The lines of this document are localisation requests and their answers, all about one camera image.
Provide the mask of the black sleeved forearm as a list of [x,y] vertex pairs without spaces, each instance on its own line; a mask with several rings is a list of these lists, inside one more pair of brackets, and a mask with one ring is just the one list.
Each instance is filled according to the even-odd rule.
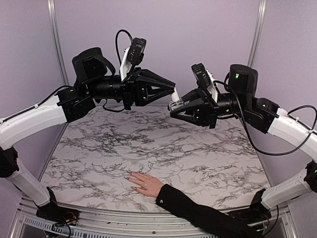
[[211,207],[200,205],[191,200],[182,191],[165,184],[157,198],[156,205],[183,218],[198,227],[220,238],[262,238],[263,235],[248,225],[221,213]]

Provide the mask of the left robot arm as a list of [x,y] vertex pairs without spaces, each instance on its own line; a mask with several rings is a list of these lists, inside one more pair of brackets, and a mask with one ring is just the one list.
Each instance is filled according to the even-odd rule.
[[14,145],[44,129],[85,117],[103,99],[122,102],[125,110],[165,96],[177,102],[175,83],[139,67],[143,56],[143,49],[129,47],[120,73],[116,74],[99,47],[85,50],[72,60],[74,85],[63,85],[40,103],[1,119],[0,176],[33,200],[38,217],[52,221],[75,219],[77,211],[58,206],[53,191],[41,185],[23,166]]

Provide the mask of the clear nail polish bottle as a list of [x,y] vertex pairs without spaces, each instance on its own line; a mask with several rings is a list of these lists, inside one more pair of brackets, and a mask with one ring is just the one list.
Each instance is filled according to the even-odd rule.
[[174,110],[176,110],[179,107],[184,106],[184,102],[182,99],[179,99],[178,101],[174,102],[174,101],[170,101],[167,105],[167,109],[172,112]]

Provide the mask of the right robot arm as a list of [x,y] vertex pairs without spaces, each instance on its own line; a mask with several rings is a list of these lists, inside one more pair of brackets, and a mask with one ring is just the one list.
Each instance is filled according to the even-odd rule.
[[262,133],[279,137],[307,154],[311,161],[292,178],[268,189],[259,190],[248,208],[230,211],[229,216],[246,223],[270,217],[270,211],[285,201],[317,189],[317,132],[305,125],[291,112],[266,98],[256,98],[258,72],[248,66],[230,66],[223,86],[203,64],[192,66],[197,88],[179,97],[171,96],[168,104],[170,116],[198,126],[215,128],[219,119],[235,117],[244,128],[249,126]]

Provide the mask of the person's bare hand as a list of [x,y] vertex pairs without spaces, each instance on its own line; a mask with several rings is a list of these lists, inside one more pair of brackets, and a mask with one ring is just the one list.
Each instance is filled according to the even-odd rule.
[[124,178],[132,183],[134,186],[131,188],[144,196],[148,197],[158,197],[161,188],[164,184],[157,178],[144,174],[129,171],[129,176],[124,176]]

